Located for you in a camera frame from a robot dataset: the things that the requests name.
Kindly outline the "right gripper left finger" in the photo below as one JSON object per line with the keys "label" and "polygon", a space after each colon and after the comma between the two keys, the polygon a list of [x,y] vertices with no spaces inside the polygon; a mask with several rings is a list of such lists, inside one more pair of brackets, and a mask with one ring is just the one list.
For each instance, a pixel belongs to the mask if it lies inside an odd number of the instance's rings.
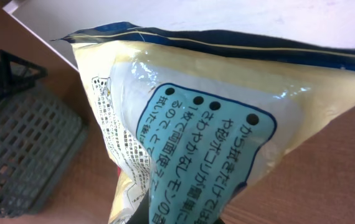
{"label": "right gripper left finger", "polygon": [[138,209],[128,220],[127,224],[149,224],[149,193],[146,192]]}

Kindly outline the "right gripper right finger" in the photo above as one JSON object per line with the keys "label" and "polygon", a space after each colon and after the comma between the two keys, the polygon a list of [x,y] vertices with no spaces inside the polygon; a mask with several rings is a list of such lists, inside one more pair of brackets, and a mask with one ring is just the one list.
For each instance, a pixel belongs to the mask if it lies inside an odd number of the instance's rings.
{"label": "right gripper right finger", "polygon": [[225,222],[221,218],[218,218],[213,224],[225,224]]}

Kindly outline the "large yellow wipes bag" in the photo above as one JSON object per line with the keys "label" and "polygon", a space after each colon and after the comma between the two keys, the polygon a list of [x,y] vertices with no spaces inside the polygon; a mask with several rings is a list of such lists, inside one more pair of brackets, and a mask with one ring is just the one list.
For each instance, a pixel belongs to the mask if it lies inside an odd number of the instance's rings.
{"label": "large yellow wipes bag", "polygon": [[110,159],[109,221],[149,193],[149,223],[214,223],[225,206],[355,107],[355,50],[229,30],[116,22],[66,35]]}

